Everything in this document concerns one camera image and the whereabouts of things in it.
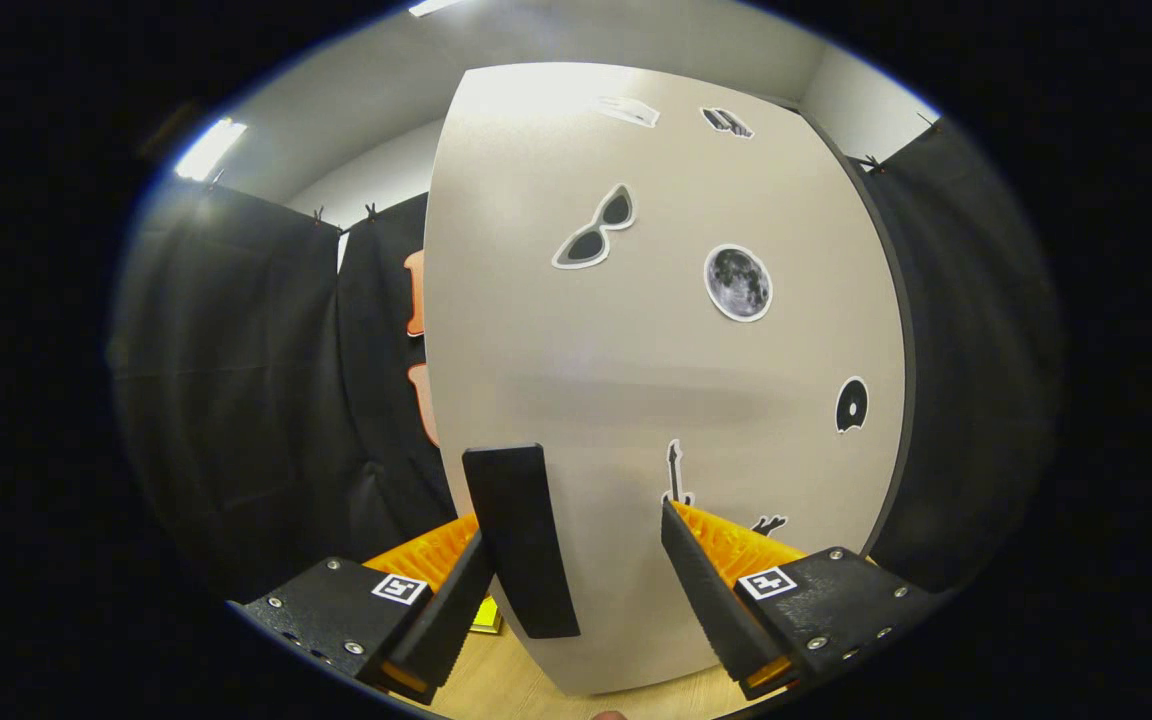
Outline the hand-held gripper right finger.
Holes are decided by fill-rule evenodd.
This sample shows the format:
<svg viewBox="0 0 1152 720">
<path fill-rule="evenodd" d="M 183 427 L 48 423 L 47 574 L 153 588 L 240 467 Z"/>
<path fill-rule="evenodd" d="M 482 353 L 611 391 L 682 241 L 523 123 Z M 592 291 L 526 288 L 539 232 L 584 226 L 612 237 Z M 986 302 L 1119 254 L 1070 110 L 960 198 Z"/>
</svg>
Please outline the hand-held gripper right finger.
<svg viewBox="0 0 1152 720">
<path fill-rule="evenodd" d="M 788 547 L 712 511 L 660 505 L 660 541 L 723 670 L 749 700 L 850 673 L 937 609 L 924 591 L 844 547 Z"/>
</svg>

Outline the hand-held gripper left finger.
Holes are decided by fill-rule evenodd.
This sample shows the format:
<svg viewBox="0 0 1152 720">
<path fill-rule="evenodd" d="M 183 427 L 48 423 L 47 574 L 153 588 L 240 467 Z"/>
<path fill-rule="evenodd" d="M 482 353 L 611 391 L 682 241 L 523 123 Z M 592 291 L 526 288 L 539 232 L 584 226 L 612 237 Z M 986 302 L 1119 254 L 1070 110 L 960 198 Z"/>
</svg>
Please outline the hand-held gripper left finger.
<svg viewBox="0 0 1152 720">
<path fill-rule="evenodd" d="M 329 673 L 429 705 L 494 577 L 479 520 L 453 520 L 365 562 L 329 556 L 248 602 L 247 626 Z"/>
</svg>

